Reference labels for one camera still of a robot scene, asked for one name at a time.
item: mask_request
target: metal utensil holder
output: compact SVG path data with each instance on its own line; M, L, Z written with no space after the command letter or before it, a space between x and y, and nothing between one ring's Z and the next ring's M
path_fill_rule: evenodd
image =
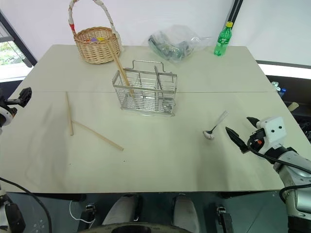
M137 63L154 63L153 71L135 69ZM143 114L162 114L173 116L177 75L164 71L162 62L133 60L132 68L124 68L130 83L127 86L120 72L115 74L112 85L120 100L121 109L143 112Z

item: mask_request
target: black cable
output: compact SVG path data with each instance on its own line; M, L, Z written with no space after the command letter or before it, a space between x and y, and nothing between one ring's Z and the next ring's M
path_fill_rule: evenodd
M255 151L253 148L251 148L251 140L252 138L249 138L248 141L247 141L247 148L253 152L255 155L258 155L262 158L265 158L267 160L272 160L274 162L277 162L277 163L280 163L280 164L283 164L283 165L287 165L287 166L291 166L291 167L294 167L294 168L297 168L299 170L302 170L308 174L311 174L311 170L309 169L306 169L304 167L301 167L301 166L298 166L298 165L295 165L295 164L291 164L291 163L288 163L288 162L285 162L285 161L282 161L282 160L279 160L279 159L276 159L276 158L273 158L273 157L270 157L270 156L267 156L267 155L264 155L264 154L261 154L257 151ZM311 187L311 183L309 184L303 184L303 185L293 185L293 186L288 186L288 187L285 187L283 189L280 190L279 192L279 196L281 198L281 200L285 203L285 199L283 197L283 193L287 190L291 190L291 189L298 189L298 188L310 188Z
M309 184L303 184L303 185L288 186L288 187L282 188L278 194L279 194L281 200L285 203L285 198L283 197L283 193L284 193L285 191L291 190L291 189L310 188L310 187L311 187L311 183L309 183Z
M0 181L3 181L3 182L6 182L6 183L9 183L11 185L14 185L16 186L17 188L23 190L25 193L27 193L29 196L32 196L38 203L39 205L42 207L42 209L44 210L46 216L47 216L47 219L48 219L48 224L49 224L49 233L52 233L52 220L51 220L51 216L50 216L50 213L48 211L48 209L45 207L45 205L42 203L42 201L40 201L40 199L35 195L33 194L32 192L30 192L29 190L27 190L26 188L20 186L19 184L17 183L14 183L12 181L8 181L2 177L0 177Z

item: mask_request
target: wooden chopstick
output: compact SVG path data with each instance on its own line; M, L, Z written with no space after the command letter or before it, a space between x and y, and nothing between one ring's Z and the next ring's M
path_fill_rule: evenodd
M122 76L123 80L125 81L125 84L127 86L130 86L130 83L129 83L128 79L127 79L126 73L124 72L124 69L123 69L123 67L121 65L121 62L120 62L117 54L114 52L114 50L113 50L109 40L107 41L107 45L108 45L108 49L109 49L111 55L113 56L113 60L116 62L118 70L120 71L121 76ZM134 99L134 90L130 89L130 93L131 93L132 98Z
M81 127L84 128L84 129L90 131L91 133L95 134L96 136L98 136L99 138L101 138L101 139L104 140L105 142L111 144L111 145L114 146L115 148L117 148L117 149L119 149L119 150L121 150L121 151L124 150L123 147L119 146L117 143L115 143L115 142L109 140L108 138L102 136L102 135L99 134L98 132L96 132L96 131L90 129L88 126L85 126L85 125L83 125L83 124L81 124L81 123L79 123L79 122L77 122L77 121L75 121L75 120L72 120L72 122L75 123L76 125L81 126Z
M71 109L70 109L70 103L69 103L69 98L68 98L68 92L66 92L66 103L67 103L67 117L68 117L68 124L69 124L69 133L70 133L70 136L73 136Z

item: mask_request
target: white wall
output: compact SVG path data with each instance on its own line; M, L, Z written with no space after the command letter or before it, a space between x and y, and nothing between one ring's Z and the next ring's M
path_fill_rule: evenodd
M124 45L141 45L153 32L184 24L216 41L233 0L105 0ZM52 44L74 44L68 25L69 0L0 0L0 9L26 46L40 59ZM91 0L73 9L76 31L109 26Z
M244 0L230 45L256 60L311 66L311 0Z

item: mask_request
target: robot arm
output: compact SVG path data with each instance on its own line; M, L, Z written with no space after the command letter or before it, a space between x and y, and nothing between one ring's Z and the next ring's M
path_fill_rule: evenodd
M17 99L6 100L0 89L0 134L2 126L11 123L17 113L16 108L9 105L25 107L32 96L30 87L25 88ZM0 233L21 233L25 229L25 222L18 206L11 201L4 189L0 188Z
M267 159L279 174L285 186L280 197L286 203L289 233L311 233L311 161L293 148L283 147L286 130L281 117L247 119L258 129L247 145L226 127L230 139L242 153L251 151Z

